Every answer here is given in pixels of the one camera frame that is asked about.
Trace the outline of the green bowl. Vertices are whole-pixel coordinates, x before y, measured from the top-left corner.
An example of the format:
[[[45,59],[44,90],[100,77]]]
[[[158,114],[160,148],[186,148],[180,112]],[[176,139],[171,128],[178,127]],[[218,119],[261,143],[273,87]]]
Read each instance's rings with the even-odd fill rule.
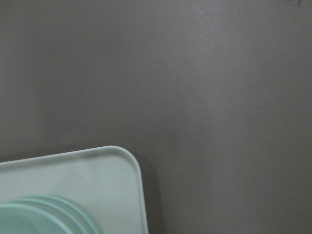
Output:
[[[84,206],[76,201],[59,195],[31,195],[30,197],[48,199],[52,203],[54,202],[66,205],[70,211],[79,215],[84,220],[85,226],[90,229],[90,232],[88,232],[89,234],[103,234],[102,227],[95,217]]]
[[[12,203],[34,206],[51,214],[61,223],[69,225],[73,234],[90,234],[91,229],[77,206],[63,197],[53,195],[32,195],[13,199]]]
[[[71,234],[73,231],[55,215],[30,205],[1,204],[2,234]]]

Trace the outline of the cream rabbit tray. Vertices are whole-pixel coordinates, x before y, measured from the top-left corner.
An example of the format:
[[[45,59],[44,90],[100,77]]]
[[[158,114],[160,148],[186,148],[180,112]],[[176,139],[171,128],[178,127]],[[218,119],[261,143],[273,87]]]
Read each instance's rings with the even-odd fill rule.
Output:
[[[107,234],[146,234],[140,166],[124,148],[104,146],[0,165],[0,199],[58,195],[88,209]]]

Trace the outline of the green bowl on tray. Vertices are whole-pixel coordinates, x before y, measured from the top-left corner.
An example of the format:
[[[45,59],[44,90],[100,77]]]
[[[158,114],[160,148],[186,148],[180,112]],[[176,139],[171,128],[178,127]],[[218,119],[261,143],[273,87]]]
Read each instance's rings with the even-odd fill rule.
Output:
[[[76,201],[59,195],[31,195],[30,197],[48,199],[52,203],[54,202],[66,205],[70,211],[79,215],[84,220],[85,226],[90,229],[90,232],[88,232],[89,234],[103,234],[102,227],[95,217],[84,206]]]

